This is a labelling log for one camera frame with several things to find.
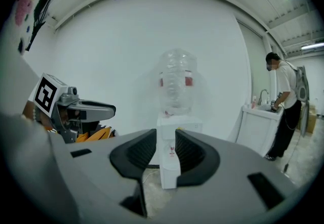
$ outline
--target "ceiling light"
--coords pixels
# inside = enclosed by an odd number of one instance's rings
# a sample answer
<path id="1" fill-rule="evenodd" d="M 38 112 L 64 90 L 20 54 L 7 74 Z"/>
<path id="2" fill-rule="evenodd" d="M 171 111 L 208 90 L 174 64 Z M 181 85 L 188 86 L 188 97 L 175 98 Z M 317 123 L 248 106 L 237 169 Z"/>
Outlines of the ceiling light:
<path id="1" fill-rule="evenodd" d="M 302 50 L 314 49 L 318 47 L 324 47 L 324 42 L 303 46 Z"/>

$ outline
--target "faucet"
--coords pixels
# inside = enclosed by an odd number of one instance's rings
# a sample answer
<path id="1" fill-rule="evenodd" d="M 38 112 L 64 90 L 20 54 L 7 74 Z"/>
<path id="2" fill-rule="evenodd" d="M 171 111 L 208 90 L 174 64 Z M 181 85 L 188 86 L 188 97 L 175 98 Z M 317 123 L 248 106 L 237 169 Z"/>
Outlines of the faucet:
<path id="1" fill-rule="evenodd" d="M 267 92 L 267 94 L 269 95 L 269 92 L 268 92 L 268 90 L 267 90 L 267 89 L 264 89 L 264 90 L 262 90 L 262 91 L 261 91 L 261 93 L 260 93 L 260 98 L 259 98 L 259 102 L 258 102 L 258 105 L 261 105 L 261 101 L 262 101 L 262 93 L 263 93 L 263 91 L 266 91 L 266 92 Z"/>

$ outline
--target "plastic water bottle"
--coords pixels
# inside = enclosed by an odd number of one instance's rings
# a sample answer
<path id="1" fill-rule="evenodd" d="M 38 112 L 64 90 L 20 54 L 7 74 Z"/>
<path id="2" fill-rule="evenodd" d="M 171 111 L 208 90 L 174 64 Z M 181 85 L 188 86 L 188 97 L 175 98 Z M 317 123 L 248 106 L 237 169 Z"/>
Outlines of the plastic water bottle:
<path id="1" fill-rule="evenodd" d="M 196 57 L 182 49 L 174 49 L 161 56 L 159 66 L 162 111 L 167 115 L 190 113 L 197 71 Z"/>

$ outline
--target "white cabinet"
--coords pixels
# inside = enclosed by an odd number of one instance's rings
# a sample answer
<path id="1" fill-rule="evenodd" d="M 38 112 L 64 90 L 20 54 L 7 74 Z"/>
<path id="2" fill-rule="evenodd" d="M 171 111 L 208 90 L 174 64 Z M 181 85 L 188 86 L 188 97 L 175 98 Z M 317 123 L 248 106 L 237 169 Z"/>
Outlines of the white cabinet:
<path id="1" fill-rule="evenodd" d="M 243 105 L 243 118 L 236 143 L 244 145 L 264 157 L 272 147 L 275 134 L 283 113 L 280 107 L 277 112 L 269 112 L 270 105 Z"/>

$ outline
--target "cable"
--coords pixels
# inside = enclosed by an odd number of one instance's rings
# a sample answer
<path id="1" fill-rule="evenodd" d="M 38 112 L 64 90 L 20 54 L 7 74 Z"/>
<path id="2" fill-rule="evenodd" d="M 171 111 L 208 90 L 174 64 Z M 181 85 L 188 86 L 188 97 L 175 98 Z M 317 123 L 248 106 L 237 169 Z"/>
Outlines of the cable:
<path id="1" fill-rule="evenodd" d="M 288 123 L 287 123 L 287 117 L 286 117 L 285 108 L 284 108 L 284 106 L 282 105 L 282 103 L 280 103 L 280 104 L 281 104 L 281 106 L 283 107 L 283 113 L 285 114 L 285 122 L 286 122 L 286 125 L 287 125 L 288 129 L 290 129 L 290 130 L 295 130 L 295 129 L 297 128 L 297 126 L 298 126 L 298 122 L 297 122 L 297 125 L 296 125 L 295 128 L 293 128 L 293 129 L 290 128 L 289 125 L 288 125 Z"/>
<path id="2" fill-rule="evenodd" d="M 295 150 L 296 150 L 296 148 L 297 148 L 297 145 L 298 145 L 298 143 L 299 143 L 299 140 L 300 140 L 300 137 L 301 137 L 301 136 L 302 136 L 302 135 L 300 134 L 300 135 L 299 135 L 299 138 L 298 138 L 298 141 L 297 141 L 297 143 L 296 143 L 296 145 L 295 145 L 295 147 L 294 147 L 294 150 L 293 150 L 293 152 L 292 152 L 292 154 L 291 154 L 291 156 L 290 156 L 290 158 L 289 158 L 287 164 L 286 164 L 285 167 L 283 168 L 283 173 L 286 173 L 287 170 L 288 170 L 289 162 L 290 162 L 291 158 L 293 157 L 293 154 L 294 154 L 294 152 L 295 152 Z"/>
<path id="3" fill-rule="evenodd" d="M 48 7 L 50 5 L 50 3 L 52 2 L 52 0 L 48 0 L 47 3 L 45 4 L 45 7 L 43 8 L 43 10 L 41 11 L 40 15 L 39 15 L 39 18 L 38 18 L 38 21 L 36 24 L 41 24 L 46 16 L 46 13 L 47 13 L 47 10 L 48 10 Z"/>
<path id="4" fill-rule="evenodd" d="M 149 173 L 149 174 L 147 175 L 147 177 L 145 178 L 145 180 L 144 180 L 143 183 L 145 183 L 145 181 L 147 180 L 147 178 L 148 178 L 151 174 L 157 173 L 157 172 L 159 172 L 159 171 L 160 171 L 160 169 L 159 169 L 158 171 L 153 172 L 153 173 Z"/>

